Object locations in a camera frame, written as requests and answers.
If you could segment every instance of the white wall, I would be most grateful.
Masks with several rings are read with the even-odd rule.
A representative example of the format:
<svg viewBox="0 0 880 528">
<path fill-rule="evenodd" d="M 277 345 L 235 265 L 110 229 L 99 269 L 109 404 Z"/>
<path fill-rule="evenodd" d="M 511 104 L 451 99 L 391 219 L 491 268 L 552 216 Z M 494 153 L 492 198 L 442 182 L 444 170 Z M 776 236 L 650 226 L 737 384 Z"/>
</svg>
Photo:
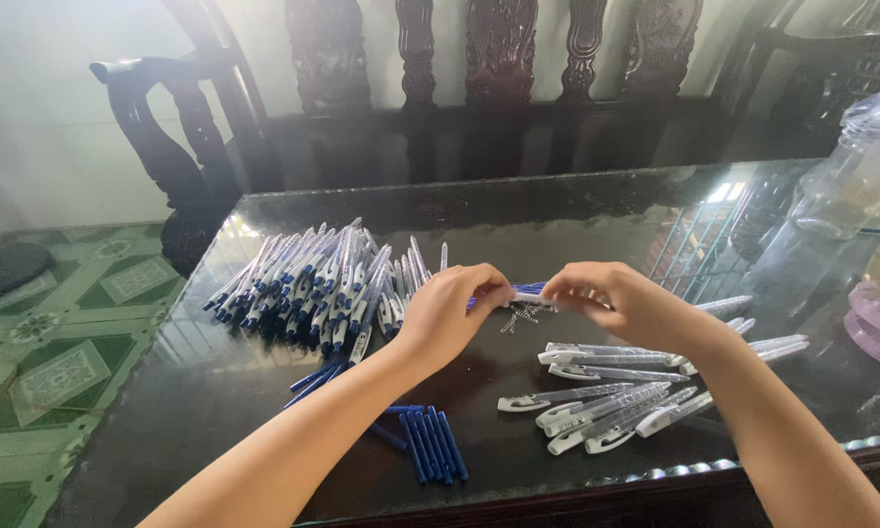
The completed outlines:
<svg viewBox="0 0 880 528">
<path fill-rule="evenodd" d="M 834 0 L 809 0 L 822 7 Z M 283 22 L 283 0 L 219 0 L 244 48 L 271 116 L 301 112 Z M 466 76 L 465 0 L 434 2 L 434 101 L 462 104 Z M 534 101 L 561 91 L 569 0 L 540 1 Z M 402 62 L 394 2 L 359 0 L 372 103 L 398 108 Z M 625 66 L 637 0 L 610 0 L 591 93 L 610 98 Z M 705 95 L 737 33 L 748 2 L 706 0 L 682 86 Z M 166 197 L 114 121 L 107 92 L 88 70 L 94 61 L 144 55 L 179 57 L 192 45 L 158 0 L 0 0 L 0 231 L 148 222 L 166 218 Z M 211 84 L 202 83 L 216 124 L 228 124 Z M 149 96 L 164 130 L 188 147 L 172 97 Z"/>
</svg>

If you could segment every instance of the glass table top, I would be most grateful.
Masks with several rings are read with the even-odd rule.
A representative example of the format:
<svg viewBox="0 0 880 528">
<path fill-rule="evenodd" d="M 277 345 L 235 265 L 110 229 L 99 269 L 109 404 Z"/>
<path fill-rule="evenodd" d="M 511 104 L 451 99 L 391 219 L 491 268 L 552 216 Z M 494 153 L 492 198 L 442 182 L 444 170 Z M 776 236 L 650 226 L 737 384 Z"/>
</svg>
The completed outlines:
<svg viewBox="0 0 880 528">
<path fill-rule="evenodd" d="M 748 340 L 794 332 L 811 340 L 809 349 L 774 365 L 776 373 L 838 441 L 858 440 L 850 448 L 880 443 L 880 364 L 850 340 L 842 322 L 846 294 L 880 237 L 857 235 L 833 248 L 830 258 L 813 259 L 820 261 L 775 259 L 796 247 L 790 237 L 803 236 L 781 227 L 795 182 L 815 163 L 743 162 L 244 197 L 94 431 L 47 525 L 132 526 L 279 413 L 292 397 L 288 386 L 316 370 L 320 354 L 217 324 L 201 306 L 257 254 L 264 236 L 302 232 L 324 221 L 338 227 L 357 216 L 396 255 L 416 236 L 433 270 L 447 242 L 451 264 L 491 262 L 513 284 L 545 281 L 567 262 L 602 260 L 625 262 L 694 304 L 751 292 L 751 306 L 738 314 L 757 318 Z M 551 455 L 549 439 L 534 424 L 537 413 L 500 413 L 496 402 L 584 384 L 553 377 L 540 366 L 536 356 L 549 341 L 619 342 L 575 314 L 541 312 L 537 323 L 518 318 L 513 332 L 506 329 L 511 316 L 510 310 L 496 311 L 459 358 L 400 399 L 446 412 L 470 470 L 468 482 L 419 485 L 407 455 L 366 434 L 297 523 L 626 486 L 640 478 L 703 471 L 705 466 L 692 466 L 697 463 L 717 469 L 737 460 L 716 409 L 605 454 L 587 455 L 580 448 Z M 688 385 L 704 390 L 696 376 L 673 388 Z M 400 434 L 396 417 L 378 423 Z"/>
</svg>

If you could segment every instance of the table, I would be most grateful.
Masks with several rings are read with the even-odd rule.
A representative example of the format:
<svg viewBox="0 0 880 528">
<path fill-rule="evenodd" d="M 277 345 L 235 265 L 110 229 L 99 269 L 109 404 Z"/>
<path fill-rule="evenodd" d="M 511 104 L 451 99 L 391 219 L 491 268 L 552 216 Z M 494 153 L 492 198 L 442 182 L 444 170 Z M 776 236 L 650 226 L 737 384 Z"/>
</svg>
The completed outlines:
<svg viewBox="0 0 880 528">
<path fill-rule="evenodd" d="M 434 270 L 445 241 L 451 263 L 488 261 L 514 284 L 547 280 L 567 262 L 604 260 L 626 262 L 692 303 L 765 291 L 744 314 L 761 319 L 749 339 L 808 333 L 809 349 L 775 371 L 838 441 L 880 461 L 880 364 L 850 341 L 841 322 L 846 294 L 880 238 L 858 235 L 839 258 L 795 271 L 802 279 L 822 278 L 791 315 L 776 317 L 766 286 L 798 278 L 756 268 L 763 241 L 785 219 L 797 178 L 815 163 L 246 196 L 87 442 L 47 526 L 132 526 L 281 410 L 291 397 L 288 385 L 315 370 L 319 354 L 218 325 L 201 305 L 256 255 L 263 236 L 324 221 L 345 225 L 356 216 L 396 255 L 408 236 L 417 236 Z M 751 276 L 761 283 L 750 283 Z M 608 454 L 550 455 L 535 414 L 499 413 L 498 398 L 580 384 L 538 365 L 536 354 L 548 341 L 617 341 L 575 314 L 543 314 L 538 324 L 519 319 L 514 333 L 501 331 L 508 319 L 508 310 L 497 311 L 458 359 L 402 398 L 446 411 L 470 469 L 468 483 L 420 486 L 407 456 L 365 435 L 297 523 L 491 525 L 606 506 L 594 497 L 631 502 L 650 491 L 681 497 L 684 489 L 704 492 L 712 483 L 743 480 L 715 409 Z M 379 423 L 399 431 L 393 417 Z M 743 501 L 762 521 L 755 501 L 749 495 Z"/>
</svg>

